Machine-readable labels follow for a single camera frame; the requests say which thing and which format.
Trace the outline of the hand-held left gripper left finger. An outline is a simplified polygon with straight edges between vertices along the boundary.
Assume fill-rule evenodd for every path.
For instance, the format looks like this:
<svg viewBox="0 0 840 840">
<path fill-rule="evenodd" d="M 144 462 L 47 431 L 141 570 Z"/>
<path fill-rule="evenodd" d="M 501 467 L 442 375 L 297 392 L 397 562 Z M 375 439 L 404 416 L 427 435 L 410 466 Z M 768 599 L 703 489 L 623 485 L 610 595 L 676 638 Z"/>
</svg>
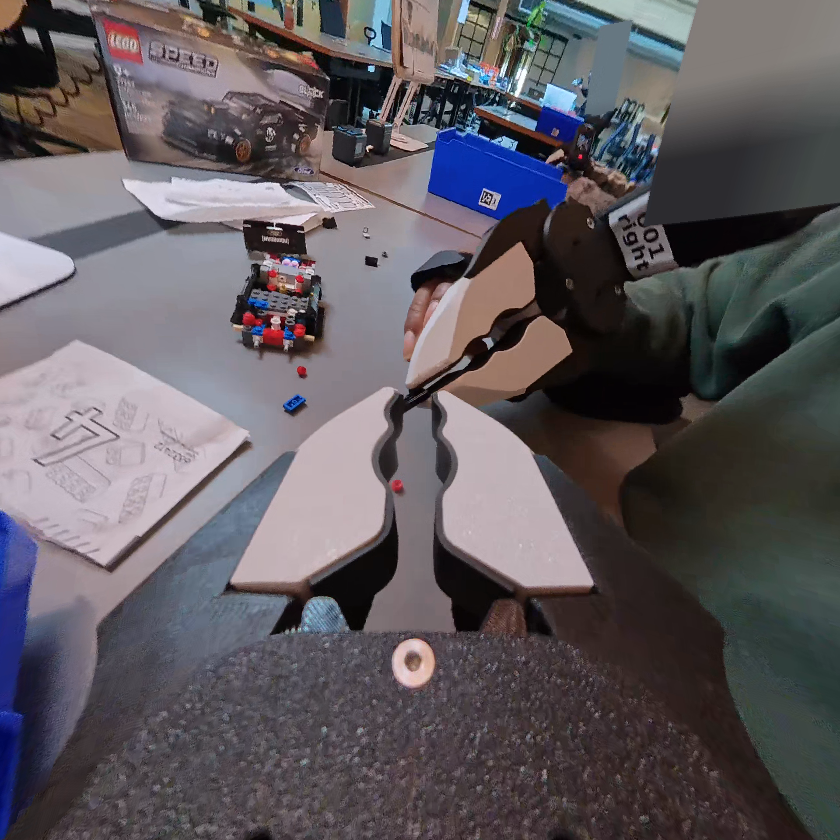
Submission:
<svg viewBox="0 0 840 840">
<path fill-rule="evenodd" d="M 390 486 L 402 396 L 384 387 L 314 431 L 297 449 L 230 580 L 300 605 L 329 597 L 363 629 L 392 580 L 398 534 Z"/>
</svg>

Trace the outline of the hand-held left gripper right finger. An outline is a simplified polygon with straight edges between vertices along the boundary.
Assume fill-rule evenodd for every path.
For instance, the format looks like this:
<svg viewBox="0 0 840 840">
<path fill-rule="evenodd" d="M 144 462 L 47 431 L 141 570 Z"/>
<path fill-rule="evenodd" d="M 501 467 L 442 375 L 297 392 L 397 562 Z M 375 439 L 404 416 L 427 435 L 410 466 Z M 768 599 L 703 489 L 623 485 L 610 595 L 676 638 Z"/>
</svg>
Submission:
<svg viewBox="0 0 840 840">
<path fill-rule="evenodd" d="M 479 629 L 499 601 L 583 596 L 595 582 L 536 455 L 455 395 L 432 399 L 434 576 L 457 629 Z"/>
</svg>

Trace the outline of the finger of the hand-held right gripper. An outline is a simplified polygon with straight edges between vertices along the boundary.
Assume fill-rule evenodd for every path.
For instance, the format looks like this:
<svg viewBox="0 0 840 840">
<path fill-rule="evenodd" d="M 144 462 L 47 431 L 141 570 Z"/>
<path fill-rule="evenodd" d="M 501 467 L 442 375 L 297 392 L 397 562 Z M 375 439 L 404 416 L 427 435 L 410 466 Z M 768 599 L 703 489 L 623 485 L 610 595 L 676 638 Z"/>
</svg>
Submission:
<svg viewBox="0 0 840 840">
<path fill-rule="evenodd" d="M 438 327 L 449 346 L 462 351 L 468 341 L 498 342 L 516 323 L 538 317 L 533 263 L 523 243 L 516 243 L 473 277 L 448 289 L 425 328 Z M 408 366 L 406 387 L 424 388 L 424 330 Z"/>
<path fill-rule="evenodd" d="M 566 331 L 544 316 L 516 323 L 492 345 L 484 339 L 468 341 L 462 351 L 449 346 L 443 330 L 425 328 L 423 387 L 483 407 L 524 396 L 571 352 Z"/>
</svg>

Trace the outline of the lego car model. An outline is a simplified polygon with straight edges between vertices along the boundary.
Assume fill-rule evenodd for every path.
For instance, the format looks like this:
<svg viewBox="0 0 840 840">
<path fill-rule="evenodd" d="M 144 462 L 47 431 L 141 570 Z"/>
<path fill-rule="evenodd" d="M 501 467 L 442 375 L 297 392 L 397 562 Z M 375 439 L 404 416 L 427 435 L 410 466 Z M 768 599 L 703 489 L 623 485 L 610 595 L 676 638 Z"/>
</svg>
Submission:
<svg viewBox="0 0 840 840">
<path fill-rule="evenodd" d="M 250 265 L 230 323 L 247 349 L 292 354 L 320 341 L 325 312 L 315 259 L 268 256 Z"/>
</svg>

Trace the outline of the blue plastic bin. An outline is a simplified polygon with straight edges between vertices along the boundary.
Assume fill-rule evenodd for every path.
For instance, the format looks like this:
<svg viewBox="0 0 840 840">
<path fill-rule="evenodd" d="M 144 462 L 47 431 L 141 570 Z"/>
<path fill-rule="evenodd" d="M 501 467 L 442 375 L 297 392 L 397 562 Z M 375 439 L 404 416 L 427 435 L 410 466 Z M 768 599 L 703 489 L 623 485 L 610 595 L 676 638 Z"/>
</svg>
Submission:
<svg viewBox="0 0 840 840">
<path fill-rule="evenodd" d="M 1 837 L 14 816 L 24 716 L 16 710 L 18 675 L 25 645 L 28 601 L 38 555 L 36 542 L 1 513 Z"/>
</svg>

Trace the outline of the person's right forearm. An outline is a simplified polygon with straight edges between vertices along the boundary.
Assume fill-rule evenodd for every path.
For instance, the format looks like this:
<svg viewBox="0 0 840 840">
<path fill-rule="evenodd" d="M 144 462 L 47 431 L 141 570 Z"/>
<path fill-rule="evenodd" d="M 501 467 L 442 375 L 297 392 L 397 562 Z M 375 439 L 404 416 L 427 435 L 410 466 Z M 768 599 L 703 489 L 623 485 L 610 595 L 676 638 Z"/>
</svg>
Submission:
<svg viewBox="0 0 840 840">
<path fill-rule="evenodd" d="M 638 280 L 621 329 L 574 350 L 540 389 L 587 417 L 665 425 L 693 395 L 716 403 L 769 370 L 838 407 L 838 206 L 785 220 L 784 235 Z"/>
</svg>

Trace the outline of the black stickered lego panel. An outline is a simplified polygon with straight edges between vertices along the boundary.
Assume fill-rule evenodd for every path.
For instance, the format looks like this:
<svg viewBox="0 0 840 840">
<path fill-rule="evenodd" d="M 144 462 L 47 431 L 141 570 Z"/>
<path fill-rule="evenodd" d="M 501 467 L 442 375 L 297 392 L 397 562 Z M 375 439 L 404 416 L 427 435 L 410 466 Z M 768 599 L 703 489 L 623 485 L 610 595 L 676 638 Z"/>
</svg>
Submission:
<svg viewBox="0 0 840 840">
<path fill-rule="evenodd" d="M 299 258 L 308 256 L 306 231 L 297 224 L 243 222 L 245 249 L 250 255 Z"/>
</svg>

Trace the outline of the lego set box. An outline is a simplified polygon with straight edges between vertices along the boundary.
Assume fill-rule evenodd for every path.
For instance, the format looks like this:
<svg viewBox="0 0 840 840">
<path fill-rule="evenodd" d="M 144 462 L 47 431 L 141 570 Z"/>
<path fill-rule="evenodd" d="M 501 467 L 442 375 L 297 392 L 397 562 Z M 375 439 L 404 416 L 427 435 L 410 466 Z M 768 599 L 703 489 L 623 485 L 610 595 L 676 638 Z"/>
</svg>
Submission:
<svg viewBox="0 0 840 840">
<path fill-rule="evenodd" d="M 312 58 L 156 3 L 89 8 L 128 159 L 318 180 L 329 78 Z"/>
</svg>

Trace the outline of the person's right hand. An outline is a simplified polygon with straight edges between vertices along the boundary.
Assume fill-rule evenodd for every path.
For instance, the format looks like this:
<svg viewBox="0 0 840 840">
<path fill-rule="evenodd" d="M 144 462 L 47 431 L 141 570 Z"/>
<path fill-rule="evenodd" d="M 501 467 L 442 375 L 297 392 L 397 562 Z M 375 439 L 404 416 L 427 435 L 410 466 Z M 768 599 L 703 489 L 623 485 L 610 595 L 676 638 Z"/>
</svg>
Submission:
<svg viewBox="0 0 840 840">
<path fill-rule="evenodd" d="M 451 281 L 429 280 L 414 292 L 404 321 L 402 354 L 405 361 L 412 359 L 419 335 L 452 285 Z"/>
</svg>

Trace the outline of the blue storage bin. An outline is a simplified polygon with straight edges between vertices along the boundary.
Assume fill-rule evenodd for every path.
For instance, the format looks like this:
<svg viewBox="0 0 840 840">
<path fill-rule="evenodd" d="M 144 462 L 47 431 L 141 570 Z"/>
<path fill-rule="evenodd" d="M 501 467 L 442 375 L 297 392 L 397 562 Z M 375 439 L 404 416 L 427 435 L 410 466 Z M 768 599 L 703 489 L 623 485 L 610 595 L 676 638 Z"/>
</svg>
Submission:
<svg viewBox="0 0 840 840">
<path fill-rule="evenodd" d="M 556 167 L 456 129 L 437 134 L 427 190 L 497 221 L 541 201 L 554 208 L 568 192 Z"/>
<path fill-rule="evenodd" d="M 534 130 L 558 143 L 570 144 L 583 124 L 583 118 L 574 112 L 544 106 L 541 108 Z"/>
</svg>

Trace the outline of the small printed paper sheet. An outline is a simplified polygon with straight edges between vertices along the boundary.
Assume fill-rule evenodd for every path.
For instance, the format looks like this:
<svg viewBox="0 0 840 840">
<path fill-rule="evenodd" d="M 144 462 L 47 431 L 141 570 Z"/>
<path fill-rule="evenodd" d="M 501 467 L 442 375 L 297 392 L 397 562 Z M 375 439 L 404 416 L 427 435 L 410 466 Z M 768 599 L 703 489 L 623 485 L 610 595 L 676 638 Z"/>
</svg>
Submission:
<svg viewBox="0 0 840 840">
<path fill-rule="evenodd" d="M 300 191 L 329 215 L 360 211 L 374 206 L 360 193 L 338 182 L 288 182 L 284 186 Z"/>
</svg>

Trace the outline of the printed white paper bag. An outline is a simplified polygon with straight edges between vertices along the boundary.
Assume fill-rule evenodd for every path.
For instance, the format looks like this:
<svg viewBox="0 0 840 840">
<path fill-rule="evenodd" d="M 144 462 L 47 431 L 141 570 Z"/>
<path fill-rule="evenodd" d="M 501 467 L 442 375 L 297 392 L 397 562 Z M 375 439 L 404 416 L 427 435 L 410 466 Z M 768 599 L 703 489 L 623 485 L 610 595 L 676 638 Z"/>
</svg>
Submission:
<svg viewBox="0 0 840 840">
<path fill-rule="evenodd" d="M 2 374 L 2 510 L 108 569 L 248 440 L 211 408 L 75 340 Z"/>
</svg>

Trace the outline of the wooden easel sign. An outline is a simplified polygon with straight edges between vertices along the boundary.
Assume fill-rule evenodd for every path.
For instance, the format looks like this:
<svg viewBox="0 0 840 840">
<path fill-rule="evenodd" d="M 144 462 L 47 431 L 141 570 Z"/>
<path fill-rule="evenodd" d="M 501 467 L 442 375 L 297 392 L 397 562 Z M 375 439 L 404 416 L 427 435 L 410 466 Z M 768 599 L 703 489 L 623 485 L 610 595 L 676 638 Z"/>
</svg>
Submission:
<svg viewBox="0 0 840 840">
<path fill-rule="evenodd" d="M 426 145 L 401 134 L 400 128 L 420 88 L 435 81 L 438 2 L 392 1 L 391 5 L 393 75 L 376 119 L 393 123 L 391 148 L 417 151 Z"/>
</svg>

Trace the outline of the white booklet stand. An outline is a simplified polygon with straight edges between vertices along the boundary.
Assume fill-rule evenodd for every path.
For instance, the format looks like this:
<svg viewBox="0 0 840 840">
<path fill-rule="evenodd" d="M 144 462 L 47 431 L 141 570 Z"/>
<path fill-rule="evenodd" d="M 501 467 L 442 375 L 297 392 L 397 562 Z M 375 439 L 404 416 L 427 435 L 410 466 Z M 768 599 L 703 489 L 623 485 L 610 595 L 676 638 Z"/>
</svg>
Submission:
<svg viewBox="0 0 840 840">
<path fill-rule="evenodd" d="M 75 271 L 68 255 L 1 233 L 1 308 L 58 285 Z"/>
</svg>

